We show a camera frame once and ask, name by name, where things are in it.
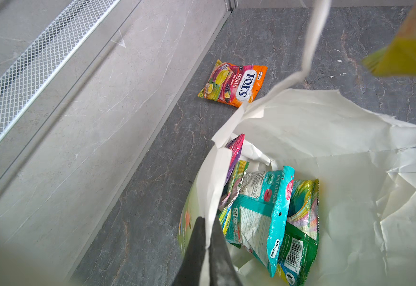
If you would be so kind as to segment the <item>yellow snack packet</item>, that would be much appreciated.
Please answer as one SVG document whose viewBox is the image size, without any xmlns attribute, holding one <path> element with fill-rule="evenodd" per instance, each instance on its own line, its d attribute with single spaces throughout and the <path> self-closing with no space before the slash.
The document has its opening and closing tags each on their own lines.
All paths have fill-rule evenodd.
<svg viewBox="0 0 416 286">
<path fill-rule="evenodd" d="M 416 4 L 389 46 L 371 53 L 362 63 L 376 77 L 416 76 Z"/>
</svg>

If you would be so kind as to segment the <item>floral white paper bag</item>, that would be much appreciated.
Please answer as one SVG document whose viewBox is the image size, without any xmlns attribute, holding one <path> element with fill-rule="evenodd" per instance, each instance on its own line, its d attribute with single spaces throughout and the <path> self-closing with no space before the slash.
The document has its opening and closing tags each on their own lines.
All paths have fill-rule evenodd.
<svg viewBox="0 0 416 286">
<path fill-rule="evenodd" d="M 297 178 L 320 181 L 319 247 L 307 285 L 416 286 L 416 125 L 363 109 L 337 90 L 294 88 L 309 74 L 330 8 L 315 3 L 301 69 L 244 103 L 213 137 L 178 234 L 185 255 L 195 221 L 205 219 L 199 286 L 210 285 L 210 238 L 232 155 L 225 146 L 242 133 L 252 169 L 291 166 Z M 282 284 L 227 246 L 242 285 Z"/>
</svg>

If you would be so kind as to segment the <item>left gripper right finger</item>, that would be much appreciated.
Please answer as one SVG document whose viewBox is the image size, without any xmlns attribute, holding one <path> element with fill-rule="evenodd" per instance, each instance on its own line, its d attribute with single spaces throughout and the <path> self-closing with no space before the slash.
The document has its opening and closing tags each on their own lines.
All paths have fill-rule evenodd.
<svg viewBox="0 0 416 286">
<path fill-rule="evenodd" d="M 218 219 L 213 224 L 209 247 L 210 286 L 241 286 L 232 264 L 225 236 Z"/>
</svg>

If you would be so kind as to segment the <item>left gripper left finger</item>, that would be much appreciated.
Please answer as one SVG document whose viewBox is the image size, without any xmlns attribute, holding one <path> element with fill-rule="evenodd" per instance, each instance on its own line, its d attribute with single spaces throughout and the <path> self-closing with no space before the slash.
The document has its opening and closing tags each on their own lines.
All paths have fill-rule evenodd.
<svg viewBox="0 0 416 286">
<path fill-rule="evenodd" d="M 206 253 L 205 219 L 198 217 L 173 286 L 198 286 Z"/>
</svg>

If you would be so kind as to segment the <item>orange Fox's fruits candy bag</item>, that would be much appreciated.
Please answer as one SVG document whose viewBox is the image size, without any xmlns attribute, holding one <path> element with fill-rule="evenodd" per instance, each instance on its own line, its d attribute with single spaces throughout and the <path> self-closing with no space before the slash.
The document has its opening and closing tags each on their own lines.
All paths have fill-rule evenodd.
<svg viewBox="0 0 416 286">
<path fill-rule="evenodd" d="M 234 107 L 253 102 L 261 90 L 267 70 L 266 66 L 236 66 L 217 60 L 198 97 Z"/>
</svg>

